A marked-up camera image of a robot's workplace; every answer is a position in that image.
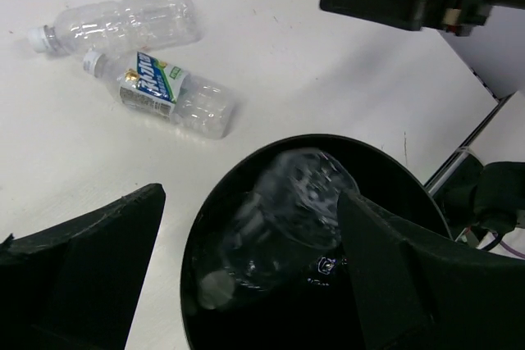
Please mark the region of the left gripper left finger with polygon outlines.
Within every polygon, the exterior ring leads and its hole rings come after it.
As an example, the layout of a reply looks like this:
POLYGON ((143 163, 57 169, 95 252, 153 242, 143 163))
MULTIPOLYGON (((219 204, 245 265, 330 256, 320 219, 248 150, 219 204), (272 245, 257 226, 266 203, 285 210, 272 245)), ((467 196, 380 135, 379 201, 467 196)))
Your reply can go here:
POLYGON ((3 349, 123 349, 166 194, 148 184, 105 207, 1 243, 3 349))

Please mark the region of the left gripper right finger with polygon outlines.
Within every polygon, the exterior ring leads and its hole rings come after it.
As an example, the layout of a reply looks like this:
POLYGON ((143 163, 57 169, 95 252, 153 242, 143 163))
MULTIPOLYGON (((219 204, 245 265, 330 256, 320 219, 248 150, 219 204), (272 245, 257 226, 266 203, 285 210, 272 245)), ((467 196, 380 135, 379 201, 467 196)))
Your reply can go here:
POLYGON ((345 191, 340 230, 368 349, 521 349, 524 263, 345 191))

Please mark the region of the labelled clear plastic bottle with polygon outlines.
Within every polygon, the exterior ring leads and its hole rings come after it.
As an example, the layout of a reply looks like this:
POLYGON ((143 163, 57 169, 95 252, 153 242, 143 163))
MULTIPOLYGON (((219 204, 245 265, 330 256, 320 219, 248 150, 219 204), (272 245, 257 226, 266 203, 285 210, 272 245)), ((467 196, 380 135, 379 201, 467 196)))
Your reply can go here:
POLYGON ((235 108, 233 93, 145 52, 85 54, 83 68, 107 85, 117 101, 209 139, 226 135, 235 108))

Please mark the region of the large clear plastic bottle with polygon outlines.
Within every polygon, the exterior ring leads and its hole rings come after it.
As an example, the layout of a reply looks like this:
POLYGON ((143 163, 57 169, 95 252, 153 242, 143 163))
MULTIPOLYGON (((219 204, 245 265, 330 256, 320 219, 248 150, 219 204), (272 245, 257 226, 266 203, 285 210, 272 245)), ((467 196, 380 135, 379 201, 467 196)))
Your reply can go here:
POLYGON ((121 0, 68 8, 28 32, 36 53, 82 58, 195 43, 202 38, 192 0, 121 0))

